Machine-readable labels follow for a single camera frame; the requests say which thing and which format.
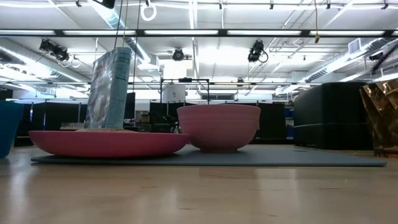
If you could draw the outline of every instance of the pink plate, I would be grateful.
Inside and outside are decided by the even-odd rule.
[[[165,156],[190,140],[189,134],[166,133],[30,131],[29,135],[45,152],[91,158]]]

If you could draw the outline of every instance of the duct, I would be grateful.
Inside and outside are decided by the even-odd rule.
[[[389,38],[378,38],[378,39],[360,39],[361,41],[361,50],[358,53],[355,54],[350,54],[348,50],[345,50],[344,52],[338,54],[337,56],[329,59],[326,61],[323,65],[314,68],[313,70],[309,71],[305,78],[302,81],[305,82],[312,82],[317,78],[320,78],[324,75],[327,75],[331,72],[334,72],[335,70],[342,68],[349,63],[352,63],[352,61],[358,57],[365,57],[368,54],[372,54],[375,51],[381,49],[384,47],[386,44],[389,42],[393,41],[395,39]]]
[[[95,11],[101,16],[101,18],[110,26],[110,28],[118,29],[119,24],[119,30],[121,30],[121,32],[123,31],[123,29],[127,29],[122,20],[120,20],[119,22],[119,14],[116,11],[116,8],[107,9],[99,4],[93,4],[92,6]],[[150,63],[151,58],[134,38],[125,37],[124,42],[132,49],[134,54],[137,54],[137,58],[141,63]]]
[[[0,54],[8,55],[12,58],[18,58],[25,65],[32,69],[32,73],[38,77],[48,76],[67,77],[75,82],[89,82],[90,80],[77,72],[68,68],[63,68],[57,63],[27,50],[6,38],[0,38]]]
[[[382,69],[383,69],[384,72],[395,71],[397,63],[398,63],[398,54],[395,54],[395,56],[393,56],[393,57],[390,56],[389,58],[386,59],[386,61],[384,61],[381,64],[382,65]],[[364,75],[370,75],[370,74],[377,75],[377,74],[373,73],[373,68],[367,68],[367,69],[363,70],[362,72],[359,72],[357,74],[348,76],[348,77],[340,80],[339,82],[348,82],[348,81],[356,80],[356,79],[360,80],[359,77],[362,77]]]

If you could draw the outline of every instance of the fluorescent light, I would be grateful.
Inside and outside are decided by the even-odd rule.
[[[217,35],[218,30],[145,30],[145,35]]]
[[[292,83],[285,83],[285,82],[271,82],[271,83],[256,83],[256,85],[290,85]]]
[[[123,35],[126,32],[126,35],[135,35],[135,30],[65,30],[63,33],[65,35]]]
[[[348,81],[354,80],[360,76],[361,76],[360,74],[350,75],[350,76],[340,80],[339,82],[348,82]]]
[[[300,35],[300,30],[228,30],[228,35]]]
[[[319,35],[383,35],[383,30],[320,30]],[[310,35],[315,35],[316,31],[311,31]]]
[[[19,84],[19,85],[14,85],[14,84],[5,84],[6,86],[11,86],[11,87],[14,87],[14,88],[20,88],[20,89],[23,89],[23,90],[29,90],[29,91],[34,91],[35,89],[33,88],[33,87],[31,87],[31,86],[28,86],[28,85],[24,85],[24,84]]]
[[[55,35],[53,30],[0,30],[0,35]]]
[[[382,77],[377,78],[377,79],[375,79],[373,81],[375,81],[375,82],[388,81],[388,80],[392,80],[392,79],[395,79],[395,78],[398,78],[398,73],[393,73],[393,74],[390,74],[390,75],[383,75]]]
[[[251,85],[251,83],[223,82],[223,83],[214,83],[214,85]]]

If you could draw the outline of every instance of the gray mat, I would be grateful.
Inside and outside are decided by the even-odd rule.
[[[41,156],[33,162],[153,166],[385,166],[386,161],[307,150],[290,145],[249,145],[231,154],[201,153],[193,146],[166,157],[141,159],[82,159]]]

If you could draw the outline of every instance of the wooden table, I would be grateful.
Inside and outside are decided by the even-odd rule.
[[[42,154],[25,147],[0,160],[0,223],[398,222],[396,159],[387,167],[30,164]]]

